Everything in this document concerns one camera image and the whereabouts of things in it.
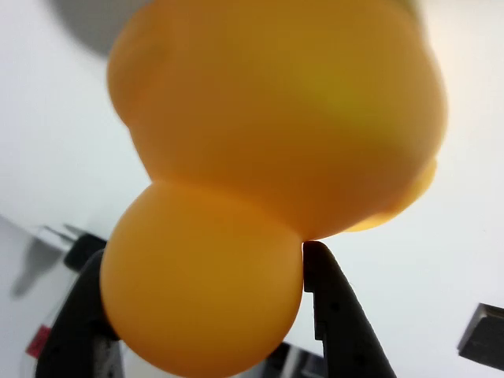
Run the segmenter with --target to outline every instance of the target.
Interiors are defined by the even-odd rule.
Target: black object
[[[99,250],[105,249],[107,242],[92,234],[83,234],[74,243],[72,248],[65,256],[63,263],[67,268],[74,272],[80,270],[86,265],[87,260]]]
[[[504,370],[504,309],[479,304],[458,345],[458,354]]]
[[[295,378],[324,378],[325,370],[325,360],[322,357],[305,353]]]
[[[39,357],[35,378],[121,378],[119,337],[106,319],[93,255],[63,305]]]
[[[392,367],[331,251],[303,245],[305,291],[313,293],[315,339],[324,343],[328,378],[393,378]]]
[[[265,369],[262,372],[262,378],[277,378],[282,373],[285,360],[289,355],[291,346],[286,343],[281,343],[274,351],[266,358]]]
[[[305,291],[313,292],[315,338],[324,343],[328,378],[395,378],[371,325],[331,251],[303,246]],[[99,287],[103,252],[84,266],[37,364],[35,378],[120,378],[118,337]]]

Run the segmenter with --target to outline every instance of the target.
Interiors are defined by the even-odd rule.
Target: red label
[[[31,341],[28,348],[26,348],[26,353],[34,358],[39,358],[42,353],[42,349],[46,345],[47,339],[49,339],[50,328],[45,325],[41,325],[35,337]]]

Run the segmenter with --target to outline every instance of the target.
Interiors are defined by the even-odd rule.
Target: orange plastic toy
[[[303,241],[364,229],[428,187],[445,99],[409,2],[154,0],[109,60],[153,180],[102,263],[120,337],[223,377],[295,319]]]

